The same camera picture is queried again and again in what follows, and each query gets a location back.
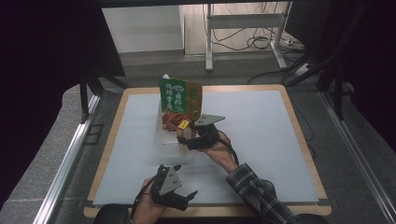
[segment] person's right hand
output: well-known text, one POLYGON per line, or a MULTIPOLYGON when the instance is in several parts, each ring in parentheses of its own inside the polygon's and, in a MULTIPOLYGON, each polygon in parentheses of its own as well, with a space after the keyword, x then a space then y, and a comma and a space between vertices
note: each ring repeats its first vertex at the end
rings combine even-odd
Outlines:
MULTIPOLYGON (((219 135, 222 140, 231 144, 231 139, 227 138, 224 133, 219 132, 219 135)), ((219 141, 212 147, 198 149, 198 151, 208 155, 213 162, 221 166, 228 174, 238 167, 230 150, 219 141)))

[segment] snack package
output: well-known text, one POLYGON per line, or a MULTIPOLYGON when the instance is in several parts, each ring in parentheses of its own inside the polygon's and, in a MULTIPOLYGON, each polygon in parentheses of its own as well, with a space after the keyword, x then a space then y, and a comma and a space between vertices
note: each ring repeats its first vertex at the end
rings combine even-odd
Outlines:
POLYGON ((202 85, 186 80, 159 79, 163 129, 177 132, 177 136, 193 138, 190 126, 201 116, 202 85))

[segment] person's left hand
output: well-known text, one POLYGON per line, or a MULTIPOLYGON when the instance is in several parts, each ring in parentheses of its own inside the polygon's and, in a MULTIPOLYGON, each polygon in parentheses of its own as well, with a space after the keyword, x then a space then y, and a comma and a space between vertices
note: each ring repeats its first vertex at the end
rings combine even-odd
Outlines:
MULTIPOLYGON (((143 182, 143 187, 147 185, 151 178, 146 179, 143 182)), ((150 190, 151 185, 148 186, 145 193, 142 195, 142 198, 139 200, 139 204, 136 207, 136 211, 134 212, 134 223, 135 224, 153 224, 155 223, 163 213, 163 210, 166 208, 163 205, 156 204, 151 199, 150 190)))

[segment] hand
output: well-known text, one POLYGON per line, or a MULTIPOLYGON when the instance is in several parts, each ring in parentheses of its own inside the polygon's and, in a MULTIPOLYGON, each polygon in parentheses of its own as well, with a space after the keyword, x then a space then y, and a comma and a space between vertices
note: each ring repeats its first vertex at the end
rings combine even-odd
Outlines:
MULTIPOLYGON (((222 140, 231 144, 231 139, 227 138, 224 133, 219 132, 219 135, 222 140)), ((198 151, 208 155, 213 162, 221 166, 228 174, 238 167, 230 150, 219 141, 212 147, 198 149, 198 151)))
MULTIPOLYGON (((143 187, 147 185, 151 178, 146 179, 143 182, 143 187)), ((153 224, 155 223, 163 213, 163 210, 166 208, 163 205, 156 204, 151 199, 151 195, 149 194, 151 190, 151 185, 148 186, 145 193, 142 195, 142 198, 139 200, 139 204, 136 207, 136 211, 134 212, 134 223, 135 224, 153 224)))

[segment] metal frame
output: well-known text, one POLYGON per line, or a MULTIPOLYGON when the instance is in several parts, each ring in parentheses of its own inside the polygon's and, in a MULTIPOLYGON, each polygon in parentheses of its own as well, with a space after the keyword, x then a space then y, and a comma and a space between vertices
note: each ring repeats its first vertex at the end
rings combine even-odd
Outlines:
MULTIPOLYGON (((90 114, 93 114, 95 112, 99 101, 100 101, 100 96, 94 95, 91 98, 89 104, 90 114)), ((78 128, 76 130, 75 135, 73 136, 70 146, 67 149, 66 154, 64 155, 64 159, 61 163, 61 166, 59 167, 59 170, 56 173, 56 176, 54 177, 52 184, 49 187, 49 191, 43 203, 41 204, 40 209, 38 210, 38 213, 35 217, 35 221, 33 222, 34 224, 45 224, 48 223, 48 221, 50 220, 50 216, 52 215, 54 207, 58 202, 59 195, 61 194, 62 189, 64 188, 64 183, 66 182, 66 179, 70 173, 70 170, 73 166, 73 163, 79 152, 79 149, 81 148, 81 145, 84 140, 84 136, 88 131, 91 122, 92 122, 92 116, 88 116, 88 119, 86 120, 85 123, 81 123, 78 125, 78 128)))
POLYGON ((279 49, 279 42, 289 15, 291 2, 286 4, 282 13, 274 14, 240 14, 240 15, 212 15, 213 4, 207 5, 206 15, 206 71, 213 71, 212 29, 277 27, 276 38, 271 41, 271 48, 276 56, 280 69, 287 69, 285 60, 279 49))
POLYGON ((319 95, 321 96, 327 108, 327 111, 329 112, 330 117, 335 124, 335 127, 345 141, 346 147, 349 150, 352 159, 355 161, 356 165, 361 171, 363 179, 366 181, 367 186, 373 193, 375 200, 378 203, 379 208, 384 214, 387 222, 389 224, 396 223, 396 209, 391 198, 388 196, 387 192, 384 190, 381 183, 376 178, 375 173, 373 172, 369 163, 361 153, 361 149, 359 148, 359 145, 356 143, 355 139, 350 133, 347 125, 339 119, 337 114, 332 109, 332 99, 328 94, 323 93, 322 91, 319 92, 319 95))

